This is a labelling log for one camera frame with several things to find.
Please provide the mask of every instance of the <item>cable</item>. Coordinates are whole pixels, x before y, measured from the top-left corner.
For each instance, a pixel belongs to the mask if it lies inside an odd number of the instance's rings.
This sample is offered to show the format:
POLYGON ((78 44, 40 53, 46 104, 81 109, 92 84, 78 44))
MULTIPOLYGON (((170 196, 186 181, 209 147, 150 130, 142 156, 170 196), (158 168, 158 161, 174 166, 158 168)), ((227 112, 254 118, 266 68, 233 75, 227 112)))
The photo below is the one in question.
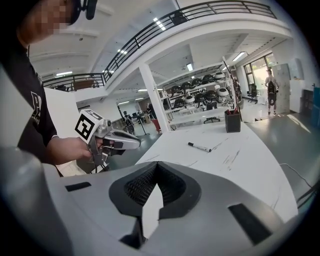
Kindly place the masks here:
POLYGON ((299 172, 297 172, 294 168, 292 168, 289 164, 287 164, 287 163, 280 163, 280 165, 281 166, 288 166, 290 169, 292 169, 296 174, 298 174, 298 176, 301 178, 301 179, 303 179, 304 181, 305 181, 305 183, 310 187, 310 188, 312 188, 312 186, 308 183, 308 181, 304 178, 304 177, 302 177, 300 174, 299 174, 299 172))
POLYGON ((302 204, 300 204, 300 205, 298 206, 298 209, 299 209, 300 207, 302 207, 306 202, 308 202, 309 199, 310 199, 315 193, 316 193, 315 191, 314 191, 313 193, 311 193, 311 195, 309 195, 308 198, 307 198, 305 201, 303 201, 302 204))

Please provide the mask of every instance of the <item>headphones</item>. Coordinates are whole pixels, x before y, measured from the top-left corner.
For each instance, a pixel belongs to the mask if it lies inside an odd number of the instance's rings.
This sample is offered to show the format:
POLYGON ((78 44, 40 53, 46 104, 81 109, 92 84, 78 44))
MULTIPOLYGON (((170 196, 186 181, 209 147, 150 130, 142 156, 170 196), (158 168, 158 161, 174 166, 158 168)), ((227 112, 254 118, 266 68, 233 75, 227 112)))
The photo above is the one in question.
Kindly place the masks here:
POLYGON ((74 24, 78 20, 81 11, 85 12, 85 17, 87 20, 92 20, 95 16, 97 1, 98 0, 72 0, 73 12, 69 25, 74 24))

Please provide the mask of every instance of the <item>white cabinet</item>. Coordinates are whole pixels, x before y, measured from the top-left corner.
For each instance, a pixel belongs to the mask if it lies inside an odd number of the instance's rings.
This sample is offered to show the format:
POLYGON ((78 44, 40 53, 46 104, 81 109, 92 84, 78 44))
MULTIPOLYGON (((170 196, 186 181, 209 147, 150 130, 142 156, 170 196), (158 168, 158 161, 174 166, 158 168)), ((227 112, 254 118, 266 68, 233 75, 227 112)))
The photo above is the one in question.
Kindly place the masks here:
POLYGON ((305 80, 290 80, 290 110, 300 113, 300 104, 303 89, 306 87, 305 80))

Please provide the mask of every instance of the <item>railing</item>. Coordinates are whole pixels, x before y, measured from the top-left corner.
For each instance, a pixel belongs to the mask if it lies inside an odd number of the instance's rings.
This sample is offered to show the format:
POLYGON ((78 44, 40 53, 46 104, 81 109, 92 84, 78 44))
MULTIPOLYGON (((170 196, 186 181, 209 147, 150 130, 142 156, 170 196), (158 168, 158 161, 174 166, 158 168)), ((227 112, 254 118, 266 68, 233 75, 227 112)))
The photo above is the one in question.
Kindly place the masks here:
POLYGON ((132 54, 164 31, 197 18, 227 13, 256 14, 276 19, 269 6, 250 1, 210 1, 175 10, 146 26, 123 46, 104 69, 105 81, 107 82, 132 54))
POLYGON ((42 82, 46 88, 72 92, 85 88, 98 88, 105 85, 103 73, 72 74, 56 77, 42 82))

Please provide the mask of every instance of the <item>staircase railing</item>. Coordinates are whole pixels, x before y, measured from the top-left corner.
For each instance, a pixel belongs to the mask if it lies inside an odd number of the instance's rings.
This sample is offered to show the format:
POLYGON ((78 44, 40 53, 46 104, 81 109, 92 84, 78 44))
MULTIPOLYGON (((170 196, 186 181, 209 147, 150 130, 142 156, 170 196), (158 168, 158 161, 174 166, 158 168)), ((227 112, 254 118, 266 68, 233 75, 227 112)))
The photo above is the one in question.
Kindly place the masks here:
POLYGON ((52 88, 64 92, 103 87, 105 83, 103 73, 71 74, 42 81, 42 85, 45 88, 52 88))
POLYGON ((154 22, 147 25, 132 37, 120 51, 114 56, 108 66, 104 69, 104 78, 107 82, 114 72, 128 59, 132 54, 138 51, 143 45, 151 39, 160 35, 161 33, 178 26, 182 23, 198 19, 210 15, 229 14, 229 13, 242 13, 242 14, 255 14, 263 15, 276 19, 276 16, 271 11, 270 7, 265 4, 238 1, 238 0, 222 0, 222 1, 209 1, 198 4, 193 4, 173 12, 170 12, 154 22))

